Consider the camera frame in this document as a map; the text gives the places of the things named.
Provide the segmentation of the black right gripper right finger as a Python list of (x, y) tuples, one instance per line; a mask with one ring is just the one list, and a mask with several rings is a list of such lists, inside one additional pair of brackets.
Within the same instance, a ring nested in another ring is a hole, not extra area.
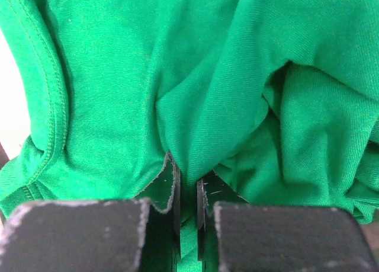
[(215, 172), (197, 181), (203, 271), (377, 271), (358, 222), (335, 207), (248, 203)]

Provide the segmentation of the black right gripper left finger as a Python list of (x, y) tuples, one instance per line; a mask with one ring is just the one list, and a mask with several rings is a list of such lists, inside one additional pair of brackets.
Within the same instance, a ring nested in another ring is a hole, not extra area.
[(1, 234), (2, 271), (176, 271), (180, 171), (170, 153), (129, 200), (33, 201)]

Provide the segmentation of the green t-shirt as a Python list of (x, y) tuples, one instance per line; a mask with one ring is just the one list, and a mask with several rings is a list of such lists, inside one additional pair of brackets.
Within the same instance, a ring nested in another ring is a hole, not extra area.
[(378, 209), (378, 0), (1, 0), (31, 132), (4, 219), (37, 200), (129, 199), (170, 152), (179, 271), (200, 271), (195, 183), (255, 204)]

